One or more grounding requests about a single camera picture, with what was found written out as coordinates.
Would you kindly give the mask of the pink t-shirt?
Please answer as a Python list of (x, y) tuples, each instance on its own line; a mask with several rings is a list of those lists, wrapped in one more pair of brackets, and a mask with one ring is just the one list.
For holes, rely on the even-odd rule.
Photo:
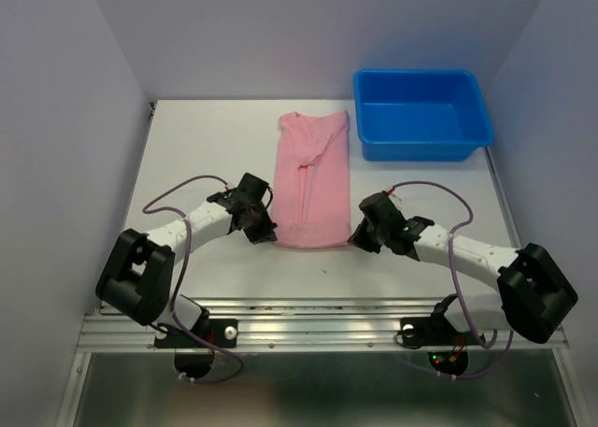
[(292, 112), (279, 118), (278, 127), (272, 204), (277, 243), (291, 249), (345, 245), (351, 233), (348, 112)]

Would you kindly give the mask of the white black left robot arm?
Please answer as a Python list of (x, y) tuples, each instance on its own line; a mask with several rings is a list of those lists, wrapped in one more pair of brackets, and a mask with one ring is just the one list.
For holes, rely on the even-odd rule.
[[(224, 190), (210, 195), (186, 213), (174, 206), (159, 206), (165, 197), (200, 179), (213, 179)], [(193, 252), (218, 238), (241, 231), (252, 244), (277, 239), (268, 204), (270, 185), (246, 173), (230, 187), (223, 178), (201, 175), (189, 178), (154, 198), (142, 208), (145, 215), (169, 212), (176, 216), (166, 225), (119, 234), (95, 287), (95, 295), (141, 326), (175, 329), (186, 346), (207, 338), (208, 311), (180, 293)]]

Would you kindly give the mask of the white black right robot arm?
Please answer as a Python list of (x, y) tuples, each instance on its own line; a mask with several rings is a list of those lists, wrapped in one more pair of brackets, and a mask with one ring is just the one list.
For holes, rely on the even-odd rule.
[(502, 248), (455, 235), (423, 217), (406, 218), (388, 192), (361, 201), (363, 220), (349, 238), (361, 250), (387, 248), (416, 262), (466, 275), (490, 293), (466, 298), (460, 288), (434, 306), (431, 315), (406, 321), (411, 346), (443, 345), (461, 334), (475, 344), (485, 331), (509, 330), (545, 344), (577, 304), (578, 295), (543, 247)]

